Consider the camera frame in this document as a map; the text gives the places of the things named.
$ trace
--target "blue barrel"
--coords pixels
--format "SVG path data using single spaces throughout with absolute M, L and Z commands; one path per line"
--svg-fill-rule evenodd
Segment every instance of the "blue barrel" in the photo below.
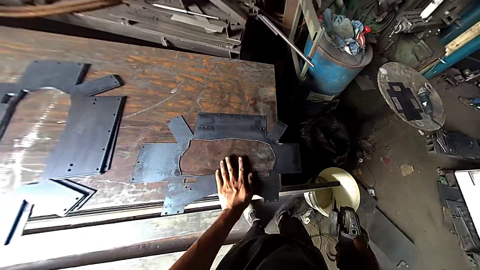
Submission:
M 305 55 L 308 55 L 312 41 L 305 44 Z M 326 100 L 333 99 L 340 94 L 358 73 L 372 60 L 373 52 L 370 44 L 367 45 L 365 56 L 362 53 L 356 56 L 342 52 L 330 43 L 325 37 L 320 40 L 317 52 L 312 58 L 315 67 L 308 68 L 308 74 L 313 80 L 314 92 L 326 95 Z

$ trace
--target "cloth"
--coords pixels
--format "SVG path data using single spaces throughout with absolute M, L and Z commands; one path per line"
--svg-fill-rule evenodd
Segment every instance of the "cloth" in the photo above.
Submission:
M 363 32 L 363 24 L 343 15 L 332 14 L 330 9 L 322 13 L 325 35 L 336 48 L 350 55 L 357 55 L 364 46 L 358 42 L 360 33 Z
M 260 222 L 254 222 L 217 270 L 328 270 L 300 220 L 282 218 L 278 229 L 280 234 L 266 234 Z

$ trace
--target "red object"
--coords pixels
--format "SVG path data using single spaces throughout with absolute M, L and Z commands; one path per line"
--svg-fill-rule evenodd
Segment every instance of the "red object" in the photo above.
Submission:
M 364 35 L 366 33 L 370 33 L 372 31 L 372 29 L 368 26 L 368 25 L 364 25 L 363 26 L 363 31 L 360 33 L 359 35 L 359 39 L 358 39 L 358 42 L 360 44 L 360 48 L 363 48 L 363 46 L 365 46 L 365 37 Z

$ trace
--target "leg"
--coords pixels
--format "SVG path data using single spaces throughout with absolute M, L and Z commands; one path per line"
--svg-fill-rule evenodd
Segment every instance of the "leg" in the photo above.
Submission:
M 242 238 L 241 242 L 246 242 L 248 240 L 254 239 L 258 236 L 265 235 L 265 229 L 260 225 L 260 220 L 255 221 L 245 236 Z
M 305 226 L 295 217 L 289 216 L 284 212 L 278 221 L 278 230 L 280 234 L 292 237 L 306 245 L 313 245 L 312 238 L 305 229 Z

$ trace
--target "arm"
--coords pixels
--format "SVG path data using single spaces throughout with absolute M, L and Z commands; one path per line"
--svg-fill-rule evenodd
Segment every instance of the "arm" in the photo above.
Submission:
M 215 178 L 223 211 L 170 270 L 210 269 L 228 233 L 252 200 L 252 174 L 248 175 L 248 181 L 243 180 L 243 175 L 242 157 L 239 157 L 238 174 L 233 170 L 229 157 L 220 161 L 220 170 L 215 172 Z

